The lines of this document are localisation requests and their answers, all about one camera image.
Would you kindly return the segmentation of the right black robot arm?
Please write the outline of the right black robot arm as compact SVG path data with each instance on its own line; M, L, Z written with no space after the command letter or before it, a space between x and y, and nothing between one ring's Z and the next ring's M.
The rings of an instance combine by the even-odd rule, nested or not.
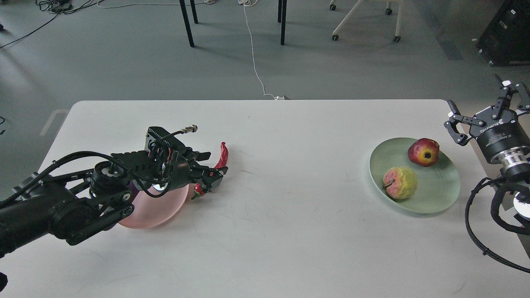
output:
M487 186L494 188L490 215L494 222L506 231L527 236L529 230L529 149L528 134L519 123L519 117L529 113L529 90L522 82L503 80L495 75L500 94L494 104L472 116L460 113L456 104L449 100L451 112L444 127L453 141L465 146L475 140L488 164L500 164L496 178L485 177L478 182L466 202L465 225L472 242L485 256L503 265L528 273L529 269L515 264L493 252L483 244L471 229L469 213L475 196ZM513 197L514 215L518 225L504 221L500 207L505 195Z

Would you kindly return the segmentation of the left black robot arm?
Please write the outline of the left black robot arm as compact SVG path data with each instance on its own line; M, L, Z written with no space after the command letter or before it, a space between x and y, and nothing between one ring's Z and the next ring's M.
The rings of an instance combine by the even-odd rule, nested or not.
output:
M195 197L210 192L228 171L229 151L221 143L216 166L201 165L210 152L176 137L196 130L192 125L170 133L151 126L143 150L76 151L33 173L1 202L1 257L47 234L78 245L130 217L140 194L156 200L187 186Z

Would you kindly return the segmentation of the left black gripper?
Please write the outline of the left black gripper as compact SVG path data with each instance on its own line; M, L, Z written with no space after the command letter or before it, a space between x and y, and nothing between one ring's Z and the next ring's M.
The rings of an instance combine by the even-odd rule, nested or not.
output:
M209 160L210 157L211 153L209 151L187 150L183 155L173 151L170 163L167 166L171 170L170 180L168 183L157 185L157 191L172 191L197 182L199 183L195 185L195 194L206 194L217 188L229 168L227 166L210 168L204 174L205 167L198 162Z

